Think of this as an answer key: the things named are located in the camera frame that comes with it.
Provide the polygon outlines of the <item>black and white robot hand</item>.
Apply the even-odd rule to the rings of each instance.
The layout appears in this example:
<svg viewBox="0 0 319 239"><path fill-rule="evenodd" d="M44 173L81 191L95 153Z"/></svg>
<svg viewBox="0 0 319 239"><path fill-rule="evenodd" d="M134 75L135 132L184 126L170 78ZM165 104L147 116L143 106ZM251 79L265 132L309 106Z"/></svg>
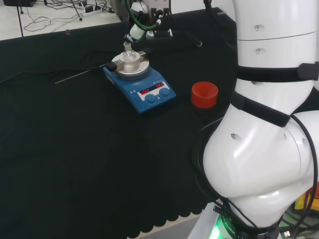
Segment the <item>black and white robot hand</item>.
<svg viewBox="0 0 319 239"><path fill-rule="evenodd" d="M128 20L131 29L124 41L136 43L143 37L147 40L173 38L169 27L169 1L167 0L126 0Z"/></svg>

